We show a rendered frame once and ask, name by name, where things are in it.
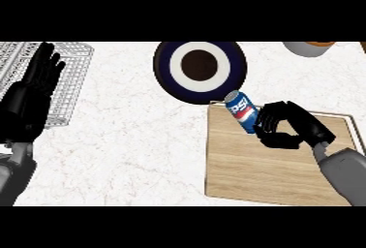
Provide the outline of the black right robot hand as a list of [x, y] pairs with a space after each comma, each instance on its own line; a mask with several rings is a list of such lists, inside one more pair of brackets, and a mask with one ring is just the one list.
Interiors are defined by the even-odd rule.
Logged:
[[[281, 121], [290, 123], [297, 132], [294, 135], [278, 131]], [[299, 149], [303, 142], [315, 147], [322, 142], [331, 144], [337, 138], [313, 114], [291, 101], [263, 106], [253, 128], [260, 142], [269, 148]]]

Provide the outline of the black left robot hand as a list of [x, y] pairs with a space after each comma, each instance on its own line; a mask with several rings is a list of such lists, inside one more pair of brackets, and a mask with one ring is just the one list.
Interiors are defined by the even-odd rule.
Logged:
[[0, 143], [34, 142], [40, 136], [65, 65], [55, 45], [43, 42], [23, 80], [12, 84], [0, 101]]

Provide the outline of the blue soda can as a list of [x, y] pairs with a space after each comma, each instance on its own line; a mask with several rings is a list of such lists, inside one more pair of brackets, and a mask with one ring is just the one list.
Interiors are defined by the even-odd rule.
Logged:
[[247, 94], [234, 90], [225, 97], [225, 105], [248, 134], [254, 134], [257, 108]]

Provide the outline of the wooden tray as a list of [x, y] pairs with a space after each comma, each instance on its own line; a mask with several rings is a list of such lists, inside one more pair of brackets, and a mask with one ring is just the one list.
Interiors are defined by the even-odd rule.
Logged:
[[322, 175], [310, 146], [266, 147], [220, 102], [207, 108], [206, 194], [284, 205], [349, 205]]

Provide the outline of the navy and white round plate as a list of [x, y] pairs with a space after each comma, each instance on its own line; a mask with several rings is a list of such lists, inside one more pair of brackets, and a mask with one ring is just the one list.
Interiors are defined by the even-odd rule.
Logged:
[[248, 62], [237, 42], [161, 42], [154, 72], [160, 86], [178, 100], [207, 105], [241, 89]]

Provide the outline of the grey bowl with orange contents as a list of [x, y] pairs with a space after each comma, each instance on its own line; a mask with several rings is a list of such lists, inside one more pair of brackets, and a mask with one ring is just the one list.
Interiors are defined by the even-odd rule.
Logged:
[[335, 42], [284, 42], [287, 49], [303, 57], [319, 57]]

